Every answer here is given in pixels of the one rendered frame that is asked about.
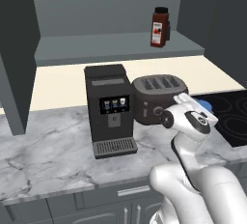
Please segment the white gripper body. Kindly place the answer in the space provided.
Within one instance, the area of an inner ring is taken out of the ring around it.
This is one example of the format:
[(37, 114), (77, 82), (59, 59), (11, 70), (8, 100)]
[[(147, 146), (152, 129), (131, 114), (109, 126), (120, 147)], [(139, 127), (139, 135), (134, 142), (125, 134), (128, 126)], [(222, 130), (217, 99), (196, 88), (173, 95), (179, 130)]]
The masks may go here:
[(196, 100), (194, 100), (192, 97), (190, 97), (186, 93), (181, 93), (179, 95), (174, 96), (174, 101), (176, 104), (190, 104), (195, 105), (197, 103)]

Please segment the red paprika bottle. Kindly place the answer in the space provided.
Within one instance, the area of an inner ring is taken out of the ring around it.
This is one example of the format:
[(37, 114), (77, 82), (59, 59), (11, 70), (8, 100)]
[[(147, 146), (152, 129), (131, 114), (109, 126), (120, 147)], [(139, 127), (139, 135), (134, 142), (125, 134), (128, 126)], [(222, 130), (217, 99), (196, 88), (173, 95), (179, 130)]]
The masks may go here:
[(170, 31), (169, 10), (166, 7), (156, 7), (152, 15), (151, 46), (162, 48), (170, 39)]

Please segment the dark grey cabinet door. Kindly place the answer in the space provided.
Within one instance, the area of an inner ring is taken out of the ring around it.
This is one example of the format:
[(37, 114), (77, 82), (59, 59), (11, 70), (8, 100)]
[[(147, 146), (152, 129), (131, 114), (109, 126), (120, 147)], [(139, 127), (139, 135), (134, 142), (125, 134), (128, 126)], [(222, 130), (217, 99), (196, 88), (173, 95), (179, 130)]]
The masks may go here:
[(34, 0), (0, 0), (0, 103), (12, 135), (26, 132), (40, 39)]
[(247, 89), (247, 0), (216, 0), (205, 56)]

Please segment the blue object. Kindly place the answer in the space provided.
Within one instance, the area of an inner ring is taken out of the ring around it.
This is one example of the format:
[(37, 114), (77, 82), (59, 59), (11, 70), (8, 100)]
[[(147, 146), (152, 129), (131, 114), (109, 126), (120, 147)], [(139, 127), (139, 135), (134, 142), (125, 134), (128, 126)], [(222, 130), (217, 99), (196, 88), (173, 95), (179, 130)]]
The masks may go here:
[(203, 99), (193, 98), (195, 102), (195, 109), (196, 110), (206, 110), (208, 112), (212, 112), (212, 105)]

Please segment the dark grey four-slot toaster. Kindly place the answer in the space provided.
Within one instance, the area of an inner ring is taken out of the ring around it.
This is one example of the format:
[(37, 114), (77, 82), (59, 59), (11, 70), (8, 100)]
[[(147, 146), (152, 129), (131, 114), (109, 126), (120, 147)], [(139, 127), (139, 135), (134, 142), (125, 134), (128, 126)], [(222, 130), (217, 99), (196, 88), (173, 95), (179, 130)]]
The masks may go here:
[(162, 112), (175, 104), (174, 96), (189, 93), (187, 85), (171, 74), (140, 76), (133, 80), (134, 119), (141, 125), (159, 125)]

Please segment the black hob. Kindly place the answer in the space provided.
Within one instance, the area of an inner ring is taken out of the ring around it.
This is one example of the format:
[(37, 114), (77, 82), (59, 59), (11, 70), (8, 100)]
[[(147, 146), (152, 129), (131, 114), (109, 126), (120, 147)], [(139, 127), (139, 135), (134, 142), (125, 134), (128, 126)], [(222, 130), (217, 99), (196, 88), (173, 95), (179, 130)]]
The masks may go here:
[(195, 95), (211, 105), (215, 128), (234, 147), (247, 146), (247, 90)]

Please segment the black coffee machine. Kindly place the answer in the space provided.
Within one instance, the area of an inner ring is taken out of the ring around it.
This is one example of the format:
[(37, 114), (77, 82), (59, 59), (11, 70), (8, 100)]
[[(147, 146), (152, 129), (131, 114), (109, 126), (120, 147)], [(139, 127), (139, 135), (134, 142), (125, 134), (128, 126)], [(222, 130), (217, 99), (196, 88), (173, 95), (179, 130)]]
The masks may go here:
[(124, 66), (86, 67), (84, 73), (95, 158), (136, 154), (134, 93)]

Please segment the grey base cupboard door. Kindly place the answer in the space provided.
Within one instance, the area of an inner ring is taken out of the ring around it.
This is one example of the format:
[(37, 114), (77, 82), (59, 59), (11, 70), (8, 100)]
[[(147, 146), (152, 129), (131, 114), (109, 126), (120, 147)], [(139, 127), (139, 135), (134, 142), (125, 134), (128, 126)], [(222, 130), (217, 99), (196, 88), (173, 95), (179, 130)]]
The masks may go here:
[(74, 204), (56, 203), (48, 200), (54, 224), (124, 224), (124, 208), (128, 209), (127, 224), (131, 219), (129, 202), (76, 210)]
[(157, 198), (142, 198), (132, 202), (131, 224), (136, 224), (137, 206), (141, 206), (140, 224), (150, 224), (152, 216), (159, 210), (162, 201)]

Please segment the grey drawer front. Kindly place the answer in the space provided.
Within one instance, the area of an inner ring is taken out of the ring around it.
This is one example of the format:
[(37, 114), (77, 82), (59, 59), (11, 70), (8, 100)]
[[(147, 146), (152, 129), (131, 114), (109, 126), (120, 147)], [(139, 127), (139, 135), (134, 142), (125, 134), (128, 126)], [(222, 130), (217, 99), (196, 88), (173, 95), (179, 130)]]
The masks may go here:
[[(148, 185), (151, 190), (149, 192), (143, 192), (143, 193), (123, 196), (123, 197), (119, 197), (117, 195), (118, 190), (144, 186), (144, 185)], [(160, 197), (161, 194), (156, 192), (147, 181), (111, 185), (111, 186), (83, 192), (84, 207), (86, 209), (98, 207), (98, 206), (105, 206), (105, 205), (124, 202), (124, 201), (132, 201), (139, 198), (150, 197), (150, 196)]]
[(45, 199), (0, 201), (0, 224), (53, 224)]

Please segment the grey open wall cabinet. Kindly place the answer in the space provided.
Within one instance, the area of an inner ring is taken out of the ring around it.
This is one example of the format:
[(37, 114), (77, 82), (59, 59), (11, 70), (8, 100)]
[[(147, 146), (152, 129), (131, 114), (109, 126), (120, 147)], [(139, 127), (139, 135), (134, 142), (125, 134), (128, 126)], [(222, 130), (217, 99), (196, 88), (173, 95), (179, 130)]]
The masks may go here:
[[(34, 0), (41, 40), (40, 67), (202, 55), (204, 49), (178, 31), (180, 0)], [(151, 46), (156, 7), (169, 9), (171, 38)]]

